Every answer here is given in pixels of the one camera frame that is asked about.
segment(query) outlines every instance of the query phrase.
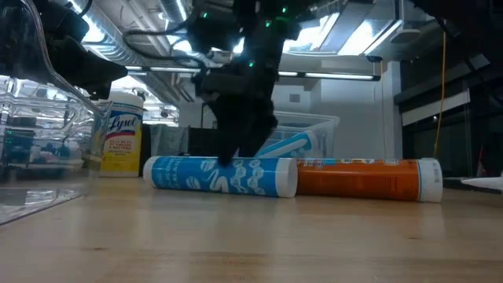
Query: black cable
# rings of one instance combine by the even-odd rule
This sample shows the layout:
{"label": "black cable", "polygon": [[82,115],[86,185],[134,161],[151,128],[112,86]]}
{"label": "black cable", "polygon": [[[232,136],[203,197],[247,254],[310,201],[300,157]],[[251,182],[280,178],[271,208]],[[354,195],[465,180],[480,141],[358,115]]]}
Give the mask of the black cable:
{"label": "black cable", "polygon": [[177,44],[179,44],[179,43],[181,43],[181,42],[184,42],[184,41],[186,41],[186,40],[187,40],[187,39],[185,39],[185,38],[179,38],[179,39],[177,39],[176,41],[174,41],[174,42],[173,42],[173,44],[171,44],[170,56],[172,56],[172,55],[173,55],[173,50],[174,50],[174,47],[175,47]]}
{"label": "black cable", "polygon": [[[145,30],[129,30],[125,31],[123,33],[123,41],[124,44],[126,44],[127,47],[129,47],[131,50],[133,50],[135,53],[138,53],[142,55],[145,58],[148,59],[153,59],[153,60],[162,60],[162,61],[174,61],[184,67],[186,67],[186,64],[183,64],[183,61],[192,61],[196,62],[197,67],[200,68],[200,70],[203,73],[206,73],[207,67],[206,64],[197,58],[191,57],[191,56],[162,56],[162,55],[157,55],[157,54],[152,54],[145,52],[143,50],[140,50],[139,48],[133,46],[129,40],[127,39],[128,37],[131,37],[133,35],[151,35],[151,36],[166,36],[166,35],[173,35],[175,32],[182,30],[185,28],[189,22],[189,20],[192,20],[193,17],[196,17],[196,13],[192,13],[187,20],[184,20],[180,24],[178,24],[174,28],[168,28],[165,31],[145,31]],[[173,46],[171,46],[170,49],[170,54],[172,53]]]}
{"label": "black cable", "polygon": [[83,17],[85,14],[87,14],[87,12],[89,12],[89,9],[91,9],[92,5],[93,5],[93,0],[87,0],[87,4],[84,7],[84,9],[82,10],[82,12],[80,12],[79,17]]}

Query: lysol disinfecting wipes container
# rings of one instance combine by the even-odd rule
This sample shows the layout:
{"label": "lysol disinfecting wipes container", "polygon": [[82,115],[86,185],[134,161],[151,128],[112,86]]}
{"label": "lysol disinfecting wipes container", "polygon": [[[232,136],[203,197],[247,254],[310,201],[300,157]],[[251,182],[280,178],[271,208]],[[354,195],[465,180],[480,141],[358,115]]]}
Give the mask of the lysol disinfecting wipes container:
{"label": "lysol disinfecting wipes container", "polygon": [[110,93],[113,101],[101,163],[101,177],[138,177],[140,170],[143,100],[124,92]]}

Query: ceiling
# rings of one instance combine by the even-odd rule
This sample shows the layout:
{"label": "ceiling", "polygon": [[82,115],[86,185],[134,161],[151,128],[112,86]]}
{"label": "ceiling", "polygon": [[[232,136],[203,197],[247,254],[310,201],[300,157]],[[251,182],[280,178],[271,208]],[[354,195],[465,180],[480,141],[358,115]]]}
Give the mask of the ceiling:
{"label": "ceiling", "polygon": [[[72,1],[85,3],[83,0]],[[417,29],[420,31],[419,36],[408,43],[392,43],[393,36],[402,29],[397,28],[369,55],[380,56],[386,61],[411,60],[441,44],[442,33],[433,20],[419,9],[413,8],[409,1],[405,1],[403,9],[398,9],[397,13],[395,8],[397,2],[396,0],[358,0],[349,2],[341,0],[334,3],[334,1],[325,0],[325,3],[329,3],[330,6],[317,11],[319,19],[310,22],[306,30],[301,33],[298,41],[286,44],[288,49],[285,50],[287,53],[282,58],[280,69],[292,72],[374,74],[376,66],[367,61],[365,57],[355,55],[362,54],[366,49],[365,46],[383,36],[383,33],[388,31],[393,23],[396,24],[398,19],[403,18],[403,15],[405,15],[405,29]],[[174,17],[175,14],[180,15],[183,9],[187,13],[190,2],[187,3],[185,0],[94,0],[94,5],[95,7],[90,11],[91,13],[98,10],[102,11],[108,20],[115,25],[115,28],[122,32],[137,28],[163,30],[169,21],[168,17]],[[330,26],[327,23],[335,13],[338,13],[335,23]],[[167,53],[169,45],[175,40],[175,37],[166,39],[163,37],[149,38],[142,36],[133,38],[131,41],[146,52],[163,54]],[[189,51],[190,45],[187,42],[181,42],[175,49]],[[352,56],[337,56],[337,54],[341,53]],[[223,60],[229,58],[226,53],[220,53],[218,57],[224,58]],[[155,61],[150,62],[150,64],[168,63]],[[147,86],[150,86],[150,83],[145,81],[143,76],[137,77],[137,79],[143,80]],[[187,83],[187,79],[179,78],[176,74],[157,74],[156,79],[168,85],[178,84],[180,89],[188,90],[187,93],[184,93],[180,89],[174,88],[172,91],[168,91],[169,94],[160,94],[163,91],[159,90],[161,87],[157,87],[158,91],[153,91],[153,93],[163,103],[177,105],[183,101],[194,100],[190,89],[183,87]],[[308,90],[313,86],[309,79],[287,78],[282,79],[279,83],[304,85]]]}

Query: white cap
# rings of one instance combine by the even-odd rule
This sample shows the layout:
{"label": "white cap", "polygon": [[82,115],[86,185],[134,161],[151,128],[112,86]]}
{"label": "white cap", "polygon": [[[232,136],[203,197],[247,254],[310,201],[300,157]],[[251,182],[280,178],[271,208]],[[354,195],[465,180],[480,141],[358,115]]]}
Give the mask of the white cap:
{"label": "white cap", "polygon": [[297,193],[297,161],[280,158],[276,166],[276,192],[279,197],[292,198]]}
{"label": "white cap", "polygon": [[141,110],[143,111],[143,99],[126,91],[111,91],[110,96],[108,97],[108,101],[133,105],[141,108]]}
{"label": "white cap", "polygon": [[154,163],[159,159],[160,156],[150,157],[145,165],[143,166],[143,180],[150,186],[154,186],[154,181],[152,180],[152,167]]}
{"label": "white cap", "polygon": [[436,159],[424,158],[417,161],[420,179],[420,202],[435,202],[442,200],[443,179],[442,168]]}

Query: orange cable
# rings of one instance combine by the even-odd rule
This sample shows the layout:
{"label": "orange cable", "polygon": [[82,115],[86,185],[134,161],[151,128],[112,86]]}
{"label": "orange cable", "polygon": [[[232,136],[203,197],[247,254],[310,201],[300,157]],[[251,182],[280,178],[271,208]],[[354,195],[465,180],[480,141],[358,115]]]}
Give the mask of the orange cable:
{"label": "orange cable", "polygon": [[442,51],[442,100],[440,101],[440,114],[439,114],[439,124],[437,125],[437,136],[435,138],[435,145],[433,151],[433,157],[437,158],[439,139],[440,139],[440,127],[442,126],[442,112],[443,112],[443,102],[446,97],[446,58],[447,58],[447,36],[443,33],[443,51]]}
{"label": "orange cable", "polygon": [[381,94],[381,115],[383,119],[383,142],[384,142],[384,159],[387,158],[387,149],[386,149],[386,123],[384,121],[384,66],[383,61],[380,62],[380,94]]}

